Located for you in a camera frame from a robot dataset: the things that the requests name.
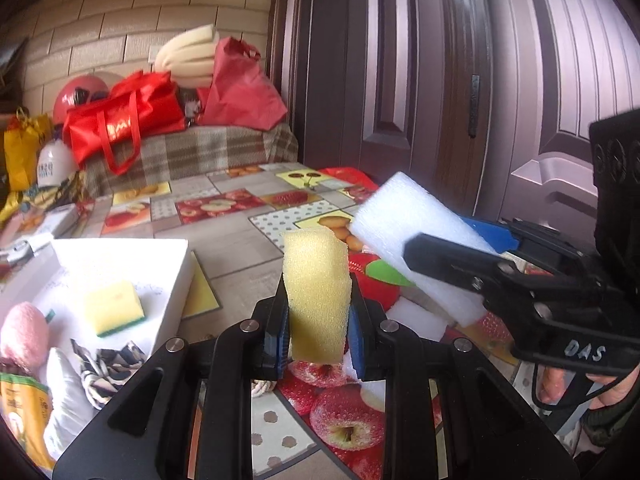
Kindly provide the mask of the yellow sponge piece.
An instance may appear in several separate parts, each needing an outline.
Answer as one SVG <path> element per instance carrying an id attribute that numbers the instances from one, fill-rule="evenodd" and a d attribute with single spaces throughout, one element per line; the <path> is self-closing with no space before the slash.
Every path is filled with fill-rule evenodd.
<path id="1" fill-rule="evenodd" d="M 288 232 L 283 241 L 291 356 L 314 364 L 341 363 L 352 302 L 347 246 L 325 226 Z"/>

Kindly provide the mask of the black white patterned cloth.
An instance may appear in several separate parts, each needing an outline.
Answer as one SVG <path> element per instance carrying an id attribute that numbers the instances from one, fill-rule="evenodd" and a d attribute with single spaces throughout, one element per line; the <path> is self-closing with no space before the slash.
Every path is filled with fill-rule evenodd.
<path id="1" fill-rule="evenodd" d="M 98 349 L 91 353 L 75 339 L 73 352 L 79 360 L 79 377 L 89 403 L 102 410 L 146 361 L 146 354 L 132 341 L 120 350 Z"/>

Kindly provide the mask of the fruit pattern tablecloth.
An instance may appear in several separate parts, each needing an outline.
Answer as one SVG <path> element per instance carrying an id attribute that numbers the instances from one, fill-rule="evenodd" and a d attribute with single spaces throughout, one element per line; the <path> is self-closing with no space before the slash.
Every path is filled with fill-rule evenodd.
<path id="1" fill-rule="evenodd" d="M 244 174 L 211 174 L 104 197 L 90 207 L 81 237 L 44 246 L 1 286 L 1 307 L 29 302 L 49 324 L 47 352 L 78 367 L 73 348 L 90 352 L 135 344 L 145 354 L 180 324 L 221 330 L 269 296 L 282 268 L 286 232 L 341 221 L 341 235 L 363 195 L 347 182 L 297 164 Z M 85 316 L 93 290 L 134 286 L 144 317 L 98 336 Z"/>

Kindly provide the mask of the yellow green scouring sponge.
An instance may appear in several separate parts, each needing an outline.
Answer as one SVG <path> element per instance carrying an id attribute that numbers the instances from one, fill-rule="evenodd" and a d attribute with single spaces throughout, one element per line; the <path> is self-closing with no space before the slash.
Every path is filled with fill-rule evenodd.
<path id="1" fill-rule="evenodd" d="M 119 283 L 88 296 L 86 317 L 96 336 L 106 337 L 142 321 L 145 313 L 134 286 Z"/>

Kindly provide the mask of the yellow tissue packet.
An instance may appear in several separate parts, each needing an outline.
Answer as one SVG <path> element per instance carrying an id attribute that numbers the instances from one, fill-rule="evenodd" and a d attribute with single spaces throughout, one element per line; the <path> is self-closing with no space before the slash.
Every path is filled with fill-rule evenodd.
<path id="1" fill-rule="evenodd" d="M 51 471 L 55 460 L 43 439 L 51 414 L 48 387 L 29 376 L 2 373 L 1 411 L 20 448 L 36 466 Z"/>

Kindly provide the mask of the dark wooden door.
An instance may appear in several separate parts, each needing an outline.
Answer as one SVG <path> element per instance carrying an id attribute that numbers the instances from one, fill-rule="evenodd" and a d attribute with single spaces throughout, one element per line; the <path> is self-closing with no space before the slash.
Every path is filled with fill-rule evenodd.
<path id="1" fill-rule="evenodd" d="M 589 128 L 639 105 L 639 0 L 272 0 L 298 157 L 592 240 Z"/>

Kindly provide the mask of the pink fluffy plush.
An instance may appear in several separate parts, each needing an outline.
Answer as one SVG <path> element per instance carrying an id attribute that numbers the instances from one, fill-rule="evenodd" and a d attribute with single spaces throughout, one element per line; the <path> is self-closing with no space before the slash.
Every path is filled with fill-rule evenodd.
<path id="1" fill-rule="evenodd" d="M 29 302 L 12 307 L 1 326 L 1 355 L 25 370 L 46 362 L 49 327 L 44 315 Z"/>

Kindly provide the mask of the white shallow box tray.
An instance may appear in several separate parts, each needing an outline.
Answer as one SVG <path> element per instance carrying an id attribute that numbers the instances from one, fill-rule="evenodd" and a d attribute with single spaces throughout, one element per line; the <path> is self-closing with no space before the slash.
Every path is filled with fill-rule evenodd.
<path id="1" fill-rule="evenodd" d="M 46 319 L 44 348 L 69 359 L 128 342 L 150 356 L 176 336 L 194 274 L 181 238 L 54 240 L 1 284 L 1 316 L 28 302 Z"/>

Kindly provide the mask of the white power bank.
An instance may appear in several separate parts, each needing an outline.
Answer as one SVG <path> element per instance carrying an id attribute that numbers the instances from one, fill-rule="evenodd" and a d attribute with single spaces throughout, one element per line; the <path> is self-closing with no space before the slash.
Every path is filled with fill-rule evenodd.
<path id="1" fill-rule="evenodd" d="M 47 212 L 32 235 L 50 234 L 53 237 L 60 237 L 76 226 L 78 220 L 79 209 L 76 204 L 61 206 Z"/>

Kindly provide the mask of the white round charger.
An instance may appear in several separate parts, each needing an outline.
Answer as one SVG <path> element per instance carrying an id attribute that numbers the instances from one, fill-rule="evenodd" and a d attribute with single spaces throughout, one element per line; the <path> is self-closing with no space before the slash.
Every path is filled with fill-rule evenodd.
<path id="1" fill-rule="evenodd" d="M 32 258 L 33 254 L 28 240 L 17 240 L 0 250 L 0 261 L 4 266 L 16 266 L 17 263 Z"/>

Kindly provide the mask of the plaid covered bench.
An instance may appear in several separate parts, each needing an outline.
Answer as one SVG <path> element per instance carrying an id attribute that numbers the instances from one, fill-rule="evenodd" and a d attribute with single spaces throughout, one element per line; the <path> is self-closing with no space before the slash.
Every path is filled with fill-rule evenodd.
<path id="1" fill-rule="evenodd" d="M 100 154 L 86 161 L 84 190 L 97 198 L 241 166 L 295 162 L 298 142 L 287 124 L 269 131 L 243 127 L 191 127 L 142 141 L 139 157 L 118 176 Z"/>

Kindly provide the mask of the dark red shopping bag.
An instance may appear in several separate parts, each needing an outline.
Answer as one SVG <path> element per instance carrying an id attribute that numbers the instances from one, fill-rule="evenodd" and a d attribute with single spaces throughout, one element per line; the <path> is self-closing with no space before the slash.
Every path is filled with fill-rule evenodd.
<path id="1" fill-rule="evenodd" d="M 244 40 L 227 37 L 216 47 L 212 83 L 198 90 L 204 108 L 201 126 L 237 126 L 269 131 L 288 109 L 260 66 L 260 52 Z"/>

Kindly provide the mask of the white helmet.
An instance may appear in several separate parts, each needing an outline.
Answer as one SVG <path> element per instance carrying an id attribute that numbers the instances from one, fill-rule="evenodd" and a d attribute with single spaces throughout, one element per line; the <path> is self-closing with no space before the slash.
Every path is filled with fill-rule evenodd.
<path id="1" fill-rule="evenodd" d="M 40 188 L 59 186 L 79 170 L 73 152 L 61 140 L 47 143 L 41 150 L 37 164 L 37 184 Z"/>

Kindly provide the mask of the red tote bag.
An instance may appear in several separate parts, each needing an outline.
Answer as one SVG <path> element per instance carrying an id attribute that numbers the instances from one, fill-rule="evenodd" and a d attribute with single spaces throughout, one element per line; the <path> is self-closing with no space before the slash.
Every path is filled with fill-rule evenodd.
<path id="1" fill-rule="evenodd" d="M 62 137 L 79 166 L 101 155 L 112 174 L 121 176 L 139 157 L 144 139 L 185 128 L 170 73 L 139 70 L 115 84 L 106 98 L 71 108 Z"/>

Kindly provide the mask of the yellow paper bag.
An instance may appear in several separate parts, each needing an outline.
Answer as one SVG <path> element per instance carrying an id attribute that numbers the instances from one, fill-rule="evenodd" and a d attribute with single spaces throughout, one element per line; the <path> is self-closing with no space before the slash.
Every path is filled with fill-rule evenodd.
<path id="1" fill-rule="evenodd" d="M 40 151 L 51 138 L 52 124 L 47 114 L 32 117 L 22 108 L 17 109 L 3 136 L 12 192 L 27 191 L 36 182 Z"/>

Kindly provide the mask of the red helmet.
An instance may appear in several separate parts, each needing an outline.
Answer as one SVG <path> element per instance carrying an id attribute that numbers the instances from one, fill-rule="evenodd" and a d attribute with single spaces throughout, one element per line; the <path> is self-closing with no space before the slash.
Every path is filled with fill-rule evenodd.
<path id="1" fill-rule="evenodd" d="M 108 85 L 96 75 L 82 75 L 71 79 L 56 97 L 53 105 L 53 123 L 62 125 L 67 112 L 76 106 L 89 103 L 93 98 L 106 96 Z"/>

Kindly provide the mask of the cream foam roll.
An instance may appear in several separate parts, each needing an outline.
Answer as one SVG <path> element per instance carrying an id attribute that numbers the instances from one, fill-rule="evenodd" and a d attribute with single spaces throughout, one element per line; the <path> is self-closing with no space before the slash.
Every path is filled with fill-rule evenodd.
<path id="1" fill-rule="evenodd" d="M 182 32 L 160 48 L 153 70 L 168 73 L 181 88 L 207 88 L 213 81 L 219 40 L 219 32 L 213 24 Z"/>

